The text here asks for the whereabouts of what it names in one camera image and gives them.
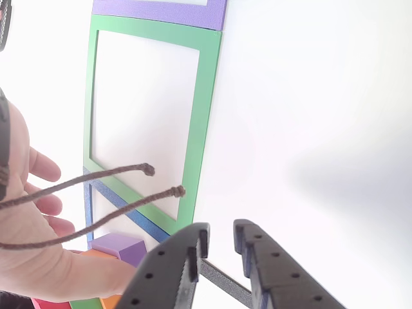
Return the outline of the person's hand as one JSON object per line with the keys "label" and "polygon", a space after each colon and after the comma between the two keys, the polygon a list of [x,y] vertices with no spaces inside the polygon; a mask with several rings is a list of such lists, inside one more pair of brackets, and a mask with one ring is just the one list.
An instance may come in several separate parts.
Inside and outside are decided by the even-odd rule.
{"label": "person's hand", "polygon": [[[38,188],[28,183],[33,174],[56,182],[58,165],[30,146],[26,122],[20,111],[10,113],[10,181],[6,199],[32,194]],[[1,242],[30,243],[74,232],[67,220],[58,218],[62,202],[45,196],[1,211]],[[38,250],[1,251],[1,290],[26,297],[62,303],[122,294],[136,272],[118,259],[83,256],[60,245]]]}

